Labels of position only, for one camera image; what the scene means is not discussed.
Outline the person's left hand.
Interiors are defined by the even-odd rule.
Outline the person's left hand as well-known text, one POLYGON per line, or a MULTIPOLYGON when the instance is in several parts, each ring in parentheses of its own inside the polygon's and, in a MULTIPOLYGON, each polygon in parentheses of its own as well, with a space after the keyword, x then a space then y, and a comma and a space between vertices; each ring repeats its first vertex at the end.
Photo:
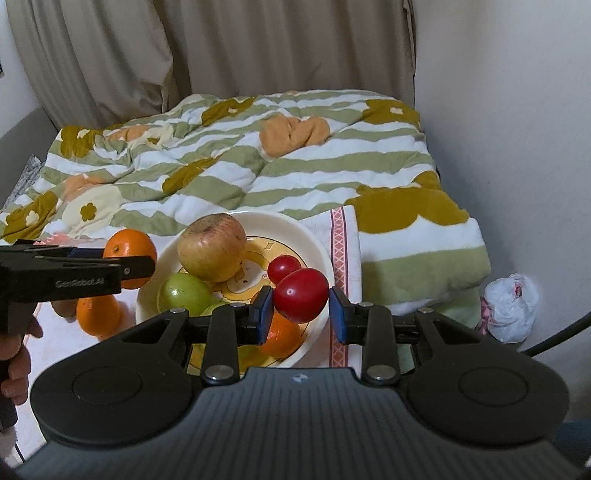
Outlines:
POLYGON ((6 377, 1 382, 1 394, 15 406, 22 405, 28 397, 31 358, 23 343, 23 335, 1 335, 0 357, 7 363, 6 377))

